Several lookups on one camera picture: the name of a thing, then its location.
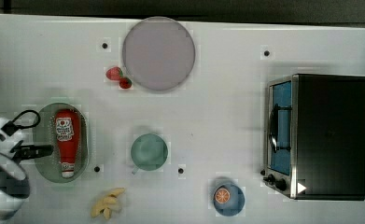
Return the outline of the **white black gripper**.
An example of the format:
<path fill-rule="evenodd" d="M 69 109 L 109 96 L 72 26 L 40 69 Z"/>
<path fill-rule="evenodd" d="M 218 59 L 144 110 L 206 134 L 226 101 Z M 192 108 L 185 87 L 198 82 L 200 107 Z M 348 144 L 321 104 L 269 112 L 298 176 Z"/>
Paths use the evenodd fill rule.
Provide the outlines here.
<path fill-rule="evenodd" d="M 12 160 L 25 161 L 50 156 L 53 153 L 52 145 L 21 146 L 24 134 L 10 119 L 0 118 L 0 153 L 12 154 L 18 147 Z"/>

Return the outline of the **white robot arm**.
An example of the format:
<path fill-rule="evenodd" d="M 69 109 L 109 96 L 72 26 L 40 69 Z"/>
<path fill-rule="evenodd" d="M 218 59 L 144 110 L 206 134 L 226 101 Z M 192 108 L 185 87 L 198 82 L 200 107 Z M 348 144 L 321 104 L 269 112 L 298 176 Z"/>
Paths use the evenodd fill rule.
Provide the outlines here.
<path fill-rule="evenodd" d="M 21 161 L 50 156 L 52 145 L 24 145 L 25 134 L 10 119 L 0 118 L 0 224 L 19 211 L 31 193 Z"/>

